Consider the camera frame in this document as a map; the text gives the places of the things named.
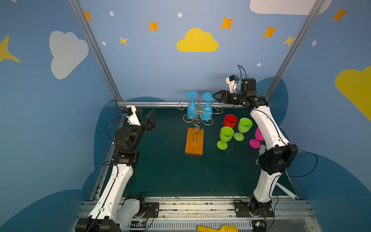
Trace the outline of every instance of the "mounting plate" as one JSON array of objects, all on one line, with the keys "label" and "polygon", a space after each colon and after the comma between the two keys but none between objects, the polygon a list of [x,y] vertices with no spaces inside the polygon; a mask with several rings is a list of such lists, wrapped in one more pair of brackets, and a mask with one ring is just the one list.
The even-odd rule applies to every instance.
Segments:
[{"label": "mounting plate", "polygon": [[[234,211],[236,213],[236,217],[238,218],[251,218],[251,214],[249,212],[249,203],[248,202],[234,202]],[[267,210],[267,217],[273,217],[273,211]]]}]

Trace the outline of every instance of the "red cup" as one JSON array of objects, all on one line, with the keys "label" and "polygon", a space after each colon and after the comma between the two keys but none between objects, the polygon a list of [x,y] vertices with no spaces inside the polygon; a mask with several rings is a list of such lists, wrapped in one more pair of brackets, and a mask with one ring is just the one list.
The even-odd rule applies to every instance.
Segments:
[{"label": "red cup", "polygon": [[236,123],[237,123],[237,117],[234,116],[233,114],[227,114],[224,117],[224,126],[225,127],[233,128]]}]

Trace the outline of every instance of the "orange star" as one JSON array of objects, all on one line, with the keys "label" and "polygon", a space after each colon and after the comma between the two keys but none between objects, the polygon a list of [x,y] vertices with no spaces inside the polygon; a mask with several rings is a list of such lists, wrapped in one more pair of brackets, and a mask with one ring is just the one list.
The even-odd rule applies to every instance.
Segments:
[{"label": "orange star", "polygon": [[342,8],[339,9],[338,13],[332,17],[332,19],[336,19],[336,21],[340,21],[341,17],[343,17],[343,15],[345,15],[347,13],[347,11],[343,11]]},{"label": "orange star", "polygon": [[90,18],[90,11],[84,12],[84,13],[85,13],[86,19],[89,21],[92,21],[92,18]]},{"label": "orange star", "polygon": [[278,27],[276,27],[276,28],[270,28],[270,27],[268,27],[267,28],[267,32],[262,37],[269,36],[269,37],[272,38],[273,32],[275,32],[275,30],[277,30],[277,28]]},{"label": "orange star", "polygon": [[158,23],[153,23],[153,22],[150,21],[150,30],[155,30],[155,31],[158,32],[157,25],[158,25]]},{"label": "orange star", "polygon": [[223,18],[224,18],[224,22],[223,22],[223,25],[221,26],[220,29],[228,28],[230,30],[231,29],[231,23],[233,22],[234,19],[227,19],[226,17],[223,17]]}]

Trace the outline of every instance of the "wine glass base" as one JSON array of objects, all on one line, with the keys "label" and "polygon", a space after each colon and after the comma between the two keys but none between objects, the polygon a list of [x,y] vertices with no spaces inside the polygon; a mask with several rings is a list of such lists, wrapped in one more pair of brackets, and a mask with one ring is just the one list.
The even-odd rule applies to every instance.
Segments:
[{"label": "wine glass base", "polygon": [[228,147],[228,144],[226,142],[221,141],[221,140],[216,145],[218,146],[218,148],[220,150],[225,150]]},{"label": "wine glass base", "polygon": [[244,136],[242,133],[236,132],[233,136],[237,141],[242,141],[244,139]]}]

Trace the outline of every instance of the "metal rod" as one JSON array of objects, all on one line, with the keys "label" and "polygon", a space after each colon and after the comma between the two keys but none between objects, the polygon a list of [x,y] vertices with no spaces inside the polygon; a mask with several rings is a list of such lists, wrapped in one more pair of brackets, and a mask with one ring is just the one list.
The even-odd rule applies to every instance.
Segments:
[{"label": "metal rod", "polygon": [[[161,107],[161,108],[176,108],[179,102],[150,102],[150,101],[118,101],[118,107],[125,107],[127,105],[135,105],[135,107]],[[232,104],[225,104],[215,102],[213,103],[212,107],[222,107],[222,108],[243,108],[242,105],[232,105]]]},{"label": "metal rod", "polygon": [[281,66],[279,67],[276,75],[274,76],[272,82],[270,83],[267,91],[264,94],[264,97],[265,99],[267,99],[267,101],[271,97],[273,91],[276,89],[279,81],[282,79],[282,76],[286,72],[292,59],[299,50],[300,45],[303,43],[306,35],[312,28],[314,22],[316,21],[323,2],[324,0],[316,0],[314,2],[311,10],[308,13],[308,16],[305,18],[303,25],[301,26],[298,34],[295,37],[294,44],[290,46],[289,51],[287,52],[285,58],[283,59]]},{"label": "metal rod", "polygon": [[117,88],[117,85],[115,83],[115,80],[108,68],[108,65],[106,63],[106,61],[104,60],[104,57],[103,57],[103,54],[101,52],[101,50],[99,49],[99,45],[95,39],[95,36],[93,34],[93,31],[85,17],[85,13],[84,13],[84,10],[80,4],[80,1],[79,0],[69,0],[70,4],[71,4],[71,7],[77,17],[77,20],[79,21],[80,23],[80,26],[82,27],[82,30],[84,31],[85,33],[85,36],[86,38],[88,39],[88,42],[90,44],[90,47],[91,49],[93,50],[94,52],[94,55],[99,63],[99,66],[101,67],[102,71],[103,71],[103,74],[104,76],[106,77],[107,79],[107,82],[109,84],[109,87],[111,88],[115,98],[117,101],[122,101],[122,98],[121,98],[121,95],[120,95],[120,92]]}]

